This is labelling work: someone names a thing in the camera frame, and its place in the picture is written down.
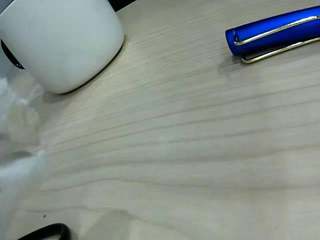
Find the white mug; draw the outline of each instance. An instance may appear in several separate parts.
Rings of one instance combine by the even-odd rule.
[[[46,90],[62,94],[114,58],[124,31],[107,0],[14,0],[0,14],[0,39],[9,58]]]

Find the pen cap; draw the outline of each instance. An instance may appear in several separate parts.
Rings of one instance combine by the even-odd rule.
[[[263,34],[273,29],[285,26],[289,23],[312,16],[320,16],[320,6],[269,17],[229,29],[225,32],[226,41],[234,55],[243,56],[277,46],[317,38],[320,37],[320,19],[308,21],[306,23],[278,31],[246,44],[235,44],[235,42],[247,40],[259,34]]]

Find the blue pen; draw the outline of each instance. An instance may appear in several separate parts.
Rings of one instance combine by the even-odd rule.
[[[238,26],[227,30],[225,37],[231,52],[251,64],[320,41],[320,6]],[[259,52],[266,53],[247,58]]]

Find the plastic bag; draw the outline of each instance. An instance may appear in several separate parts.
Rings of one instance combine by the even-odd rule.
[[[7,230],[23,197],[45,172],[44,152],[31,153],[39,144],[40,120],[25,99],[0,79],[0,239]]]

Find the wood grain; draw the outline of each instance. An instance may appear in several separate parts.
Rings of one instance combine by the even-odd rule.
[[[50,176],[9,238],[64,222],[80,240],[319,239],[320,44],[243,65],[224,36],[318,4],[138,0],[119,11],[126,41],[106,69],[69,94],[35,85],[28,96]]]

